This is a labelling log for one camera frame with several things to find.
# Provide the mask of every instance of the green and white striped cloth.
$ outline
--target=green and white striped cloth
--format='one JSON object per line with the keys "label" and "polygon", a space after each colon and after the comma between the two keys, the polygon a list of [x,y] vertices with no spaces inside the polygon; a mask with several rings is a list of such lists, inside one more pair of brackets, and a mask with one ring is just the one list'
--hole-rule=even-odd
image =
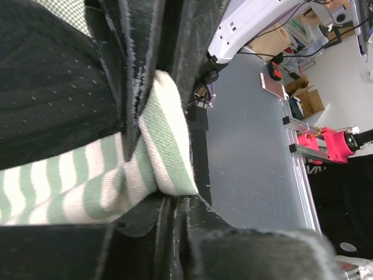
{"label": "green and white striped cloth", "polygon": [[158,188],[195,195],[189,135],[177,87],[156,72],[125,162],[117,133],[59,156],[0,171],[0,224],[111,222]]}

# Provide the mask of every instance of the black fabric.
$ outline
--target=black fabric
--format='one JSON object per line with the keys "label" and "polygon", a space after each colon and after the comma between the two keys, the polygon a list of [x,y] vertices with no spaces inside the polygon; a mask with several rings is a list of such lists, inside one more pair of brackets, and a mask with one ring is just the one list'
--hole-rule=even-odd
{"label": "black fabric", "polygon": [[0,1],[0,170],[119,130],[91,38],[33,1]]}
{"label": "black fabric", "polygon": [[[323,233],[338,254],[373,258],[373,156],[318,167],[309,164],[307,169]],[[357,251],[344,251],[342,242],[352,244]]]}

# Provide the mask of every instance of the gray table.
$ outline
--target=gray table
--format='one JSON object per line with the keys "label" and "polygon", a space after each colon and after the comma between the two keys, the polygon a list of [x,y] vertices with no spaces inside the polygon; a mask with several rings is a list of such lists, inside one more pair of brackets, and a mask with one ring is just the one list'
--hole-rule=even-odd
{"label": "gray table", "polygon": [[307,176],[300,176],[304,164],[288,149],[296,141],[282,124],[288,108],[262,89],[260,72],[266,72],[261,60],[236,55],[213,85],[207,132],[212,205],[238,228],[319,231]]}

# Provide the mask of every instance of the black cylinder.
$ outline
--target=black cylinder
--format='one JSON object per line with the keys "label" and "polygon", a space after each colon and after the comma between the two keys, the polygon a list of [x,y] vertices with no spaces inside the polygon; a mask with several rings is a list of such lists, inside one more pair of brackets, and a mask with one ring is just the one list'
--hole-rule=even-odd
{"label": "black cylinder", "polygon": [[359,147],[363,146],[365,143],[372,142],[373,141],[373,129],[364,131],[359,134],[355,134],[354,138],[355,138],[357,146]]}

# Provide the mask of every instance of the cable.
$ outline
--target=cable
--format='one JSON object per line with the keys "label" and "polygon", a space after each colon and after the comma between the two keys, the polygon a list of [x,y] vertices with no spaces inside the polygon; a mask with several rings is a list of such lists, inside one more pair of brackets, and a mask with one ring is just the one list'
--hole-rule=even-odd
{"label": "cable", "polygon": [[292,19],[292,17],[299,11],[299,9],[300,8],[302,8],[305,4],[307,4],[307,3],[310,3],[310,2],[315,2],[315,3],[317,3],[317,4],[321,4],[321,5],[327,5],[327,4],[329,4],[329,3],[331,3],[331,2],[333,2],[334,0],[330,0],[329,2],[326,2],[325,0],[314,0],[314,1],[312,1],[312,0],[306,0],[306,1],[304,1],[300,6],[298,6],[296,9],[295,9],[295,11],[291,14],[291,16],[283,23],[283,24],[281,24],[279,27],[276,27],[275,29],[272,29],[272,30],[269,30],[269,31],[267,31],[267,32],[264,32],[264,33],[261,33],[261,34],[259,34],[259,35],[257,35],[257,36],[255,36],[253,39],[251,39],[250,41],[254,41],[255,39],[257,39],[257,38],[259,38],[259,37],[262,37],[263,35],[265,35],[265,34],[268,34],[268,33],[271,33],[271,32],[274,32],[274,31],[276,31],[276,30],[278,30],[278,29],[280,29],[281,27],[284,27],[291,19]]}
{"label": "cable", "polygon": [[[340,35],[345,35],[347,34],[348,32],[352,31],[352,30],[355,30],[356,28],[359,28],[360,26],[362,26],[363,24],[365,24],[367,21],[369,21],[371,19],[371,17],[368,17],[366,18],[365,20],[363,20],[360,24],[358,24],[357,26],[354,26],[348,30],[346,30],[345,32],[342,32]],[[327,47],[328,45],[330,45],[332,42],[334,42],[335,40],[337,40],[337,37],[335,37],[334,39],[332,39],[331,41],[327,42],[325,45],[321,46],[319,49],[317,49],[314,53],[312,54],[308,54],[308,55],[283,55],[283,57],[301,57],[301,58],[307,58],[307,57],[313,57],[315,54],[319,53],[320,50],[322,50],[323,48]],[[249,54],[249,55],[262,55],[264,57],[277,57],[277,55],[272,55],[272,54],[257,54],[255,52],[237,52],[237,54]]]}

